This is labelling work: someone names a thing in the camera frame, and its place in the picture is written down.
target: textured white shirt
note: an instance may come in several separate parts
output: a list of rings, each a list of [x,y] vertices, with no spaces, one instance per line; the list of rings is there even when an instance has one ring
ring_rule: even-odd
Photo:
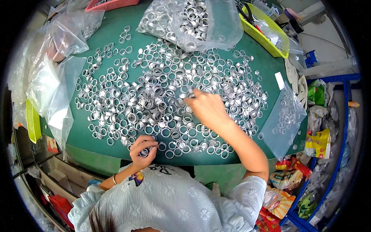
[[[100,207],[101,215],[112,215],[117,231],[152,227],[162,232],[249,232],[254,231],[265,189],[262,178],[248,176],[220,197],[178,167],[151,164],[110,190],[89,186],[73,202],[68,218],[76,232],[91,231],[89,209]]]

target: shelf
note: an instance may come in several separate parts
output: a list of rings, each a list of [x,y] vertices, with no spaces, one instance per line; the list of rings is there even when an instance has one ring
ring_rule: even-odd
[[[343,157],[343,154],[344,154],[346,140],[347,140],[348,113],[349,113],[348,101],[350,99],[352,99],[351,89],[350,89],[350,86],[351,86],[350,85],[350,81],[359,80],[360,79],[360,75],[359,74],[349,74],[349,75],[330,76],[330,77],[325,77],[325,78],[320,78],[320,79],[323,80],[326,83],[328,83],[328,82],[342,82],[342,84],[344,86],[344,104],[345,104],[345,106],[344,106],[345,107],[344,132],[343,132],[343,137],[342,137],[342,142],[341,142],[340,154],[339,154],[339,157],[338,157],[338,160],[337,160],[337,163],[336,163],[335,170],[334,170],[334,172],[333,172],[333,174],[331,176],[329,185],[327,186],[325,193],[321,197],[321,199],[320,199],[317,207],[312,212],[312,214],[309,217],[309,219],[308,220],[305,220],[305,219],[299,218],[298,212],[297,211],[294,211],[295,208],[296,208],[296,206],[299,203],[300,197],[303,195],[303,193],[304,193],[304,191],[305,191],[305,189],[306,189],[306,187],[308,185],[308,181],[306,181],[304,183],[303,187],[301,188],[300,193],[296,196],[295,201],[293,202],[293,204],[292,204],[291,208],[289,209],[287,215],[280,222],[280,225],[283,225],[283,224],[285,224],[285,222],[287,220],[290,220],[296,227],[299,228],[300,231],[318,232],[318,230],[314,226],[312,226],[309,222],[316,215],[316,213],[320,209],[321,205],[325,201],[325,199],[326,199],[328,193],[331,191],[332,186],[333,186],[333,184],[335,182],[335,179],[337,177],[337,174],[338,174],[338,171],[339,171],[339,168],[340,168],[340,163],[341,163],[341,160],[342,160],[342,157]],[[310,83],[312,83],[315,80],[316,79],[308,80],[307,83],[310,84]],[[312,160],[312,164],[311,164],[311,170],[313,170],[315,164],[316,164],[316,159],[313,159]],[[327,223],[327,227],[331,226],[331,224],[335,221],[336,216],[338,215],[340,209],[344,205],[345,205],[345,202],[343,201],[342,204],[340,205],[340,207],[336,210],[335,215]]]

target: green work mat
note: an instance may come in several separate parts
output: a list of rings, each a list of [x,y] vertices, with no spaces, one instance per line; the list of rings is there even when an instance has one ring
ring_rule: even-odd
[[[128,46],[132,46],[133,52],[130,54],[125,54],[124,56],[117,54],[112,56],[111,58],[105,57],[102,60],[100,69],[96,70],[96,72],[93,74],[93,77],[95,79],[98,79],[101,75],[106,75],[107,69],[109,67],[115,68],[116,73],[118,73],[118,66],[114,65],[115,59],[127,57],[130,60],[131,64],[134,60],[138,59],[137,56],[139,48],[145,49],[147,45],[157,42],[157,37],[135,31],[140,22],[140,19],[143,16],[144,11],[147,9],[150,3],[151,1],[141,1],[138,5],[110,10],[104,14],[104,19],[102,21],[101,27],[87,42],[90,50],[81,54],[77,54],[76,56],[94,56],[96,48],[101,48],[101,50],[103,50],[103,47],[111,42],[115,44],[114,48],[118,48],[119,50],[122,48],[127,48]],[[120,38],[120,34],[124,31],[124,27],[127,25],[131,26],[131,30],[129,33],[132,35],[132,39],[127,40],[124,43],[119,43],[118,40]],[[249,62],[249,66],[252,69],[251,74],[253,76],[253,81],[258,81],[257,76],[254,74],[254,71],[259,70],[259,75],[262,76],[262,81],[259,81],[261,83],[262,90],[264,92],[267,91],[269,94],[269,97],[267,99],[268,110],[262,110],[263,116],[256,119],[256,124],[258,125],[260,131],[265,121],[267,120],[271,110],[273,109],[278,95],[280,94],[280,90],[275,78],[275,73],[281,72],[283,80],[288,82],[284,60],[283,58],[272,57],[260,44],[258,44],[246,33],[243,34],[241,41],[236,45],[235,49],[232,49],[228,52],[218,49],[218,54],[224,60],[231,59],[234,64],[236,64],[237,62],[242,63],[242,58],[233,57],[232,52],[234,50],[244,50],[247,55],[254,56],[254,60]],[[142,69],[141,67],[131,68],[131,66],[129,65],[129,78],[126,80],[126,82],[130,84],[132,82],[138,82],[138,77],[143,75],[143,70],[149,69]],[[86,83],[86,78],[83,76],[81,76],[81,78],[83,80],[82,84]],[[75,97],[77,97],[77,94],[78,91],[75,91],[70,103],[74,123],[69,133],[67,144],[86,151],[91,151],[106,156],[112,156],[121,159],[130,159],[129,151],[127,147],[123,146],[120,139],[115,140],[114,145],[110,146],[107,144],[108,136],[105,136],[102,140],[93,138],[92,132],[88,129],[88,126],[91,122],[87,120],[91,112],[85,111],[83,109],[78,110],[76,108]],[[195,124],[199,123],[199,121],[195,117],[193,118],[193,121],[195,122]],[[40,123],[42,133],[52,137],[49,128],[45,128],[45,125],[47,124],[44,118],[40,118]],[[289,151],[287,152],[288,155],[302,151],[304,149],[307,123],[307,118],[304,119],[301,123],[300,130],[302,133],[301,135],[297,135],[294,139],[294,144],[296,144],[298,148],[296,150],[293,150],[291,146]],[[198,133],[197,137],[195,138],[197,138],[199,142],[203,141],[203,137],[200,133]],[[273,153],[270,151],[263,140],[259,140],[256,135],[253,136],[253,139],[261,147],[268,159],[274,158]],[[224,142],[221,138],[218,138],[218,140],[222,143]],[[172,138],[163,138],[161,135],[158,135],[157,141],[164,141],[166,144],[168,144],[168,142],[172,141]],[[217,165],[240,163],[240,160],[235,152],[230,153],[226,159],[222,159],[220,155],[208,154],[206,150],[196,153],[190,151],[189,153],[184,153],[179,157],[174,156],[174,158],[168,159],[165,157],[164,152],[157,151],[157,156],[154,162],[159,164],[172,165]]]

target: pink plastic basket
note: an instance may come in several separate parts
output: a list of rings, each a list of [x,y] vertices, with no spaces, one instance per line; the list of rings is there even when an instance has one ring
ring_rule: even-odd
[[[90,11],[90,10],[109,11],[109,10],[113,10],[113,9],[124,7],[124,6],[137,5],[140,0],[111,0],[106,3],[93,7],[98,1],[99,0],[92,0],[89,3],[89,5],[86,7],[85,11]]]

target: bracelet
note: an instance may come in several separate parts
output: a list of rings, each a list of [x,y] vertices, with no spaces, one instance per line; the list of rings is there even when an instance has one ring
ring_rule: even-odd
[[[116,181],[115,181],[115,175],[116,175],[116,173],[112,176],[112,179],[113,179],[115,185],[117,185],[117,183],[116,183]]]

